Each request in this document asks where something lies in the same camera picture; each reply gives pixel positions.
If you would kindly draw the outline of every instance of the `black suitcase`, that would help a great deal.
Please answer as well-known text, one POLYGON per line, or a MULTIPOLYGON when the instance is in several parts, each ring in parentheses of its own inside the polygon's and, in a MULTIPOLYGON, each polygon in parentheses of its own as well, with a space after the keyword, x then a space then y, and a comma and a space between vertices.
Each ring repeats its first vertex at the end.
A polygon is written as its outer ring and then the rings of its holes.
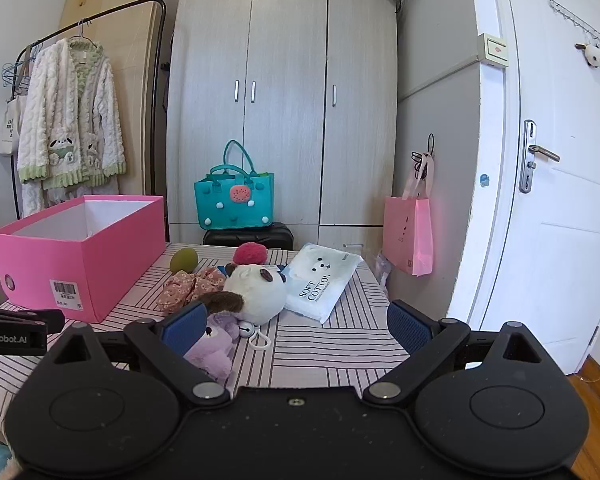
POLYGON ((205 233, 202 243, 237 247, 245 242, 257 242, 267 249, 294 249, 294 236, 282 222, 273 222, 267 227, 249 227, 245 229, 213 229, 205 233))

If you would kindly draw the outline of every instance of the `wooden floor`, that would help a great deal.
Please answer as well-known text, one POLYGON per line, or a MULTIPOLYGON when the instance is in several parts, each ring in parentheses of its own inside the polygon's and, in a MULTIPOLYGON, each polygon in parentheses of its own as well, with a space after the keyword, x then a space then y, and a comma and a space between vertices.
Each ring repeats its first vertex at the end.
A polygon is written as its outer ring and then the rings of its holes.
POLYGON ((569 380, 589 411, 589 436, 573 465, 573 472, 583 480, 600 480, 600 367, 590 357, 579 375, 572 375, 569 380))

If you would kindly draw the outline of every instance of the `teal bag handle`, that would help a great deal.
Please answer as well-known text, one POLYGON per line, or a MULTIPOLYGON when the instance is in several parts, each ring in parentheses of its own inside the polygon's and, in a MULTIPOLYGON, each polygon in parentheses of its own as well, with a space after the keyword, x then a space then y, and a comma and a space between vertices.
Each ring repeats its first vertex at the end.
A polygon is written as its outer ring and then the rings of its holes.
POLYGON ((244 156, 247 157, 247 160, 249 161, 249 165, 251 166, 251 176, 256 176, 258 173, 253 168, 253 162, 251 161, 251 157, 249 156, 249 153, 247 153, 247 150, 244 149, 244 146, 241 145, 240 142, 238 142, 235 139, 231 139, 224 147, 224 153, 222 154, 222 163, 226 164, 226 152, 229 150, 229 146, 231 145, 232 142, 234 144, 237 144, 238 148, 240 148, 242 150, 242 152, 244 153, 244 156))
POLYGON ((249 175, 247 175, 247 172, 244 171, 242 168, 238 168, 238 166, 234 166, 233 164, 218 164, 217 166, 214 166, 209 170, 209 175, 208 175, 209 178, 214 182, 214 185, 219 185, 218 184, 218 176, 213 174, 214 171, 218 171, 218 170, 224 170, 225 173, 226 173, 226 170, 237 171, 238 173, 240 173, 241 175, 244 176, 245 182, 247 182, 248 184, 251 184, 251 179, 249 178, 249 175))

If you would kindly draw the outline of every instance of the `pink bag handle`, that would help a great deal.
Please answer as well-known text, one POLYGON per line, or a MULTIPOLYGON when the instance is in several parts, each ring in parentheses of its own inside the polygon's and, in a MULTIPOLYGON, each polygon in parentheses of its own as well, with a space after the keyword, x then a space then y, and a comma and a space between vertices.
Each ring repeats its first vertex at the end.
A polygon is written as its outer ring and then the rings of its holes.
POLYGON ((415 169, 410 171, 407 177, 407 182, 404 184, 404 191, 402 192, 402 198, 408 198, 410 196, 416 196, 416 190, 420 185, 420 182, 424 181, 425 190, 423 197, 429 197, 431 194, 431 186, 433 186, 433 157, 430 153, 421 153, 422 163, 420 165, 420 176, 416 178, 415 169))

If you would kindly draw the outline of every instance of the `white plush head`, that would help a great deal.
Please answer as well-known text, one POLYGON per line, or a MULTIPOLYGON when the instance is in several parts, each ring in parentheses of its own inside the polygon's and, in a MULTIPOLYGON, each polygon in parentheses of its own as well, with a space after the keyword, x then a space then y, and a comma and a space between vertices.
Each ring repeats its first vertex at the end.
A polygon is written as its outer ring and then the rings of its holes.
POLYGON ((589 44, 584 49, 584 57, 587 62, 594 68, 600 67, 600 49, 595 45, 589 44))
POLYGON ((309 245, 300 251, 294 258, 292 270, 289 277, 292 280, 320 280, 327 275, 337 275, 338 270, 346 259, 347 253, 321 247, 320 245, 309 245))
POLYGON ((286 290, 282 277, 260 265, 235 267, 224 282, 224 290, 242 296, 244 306, 235 317, 254 325, 265 324, 285 307, 286 290))

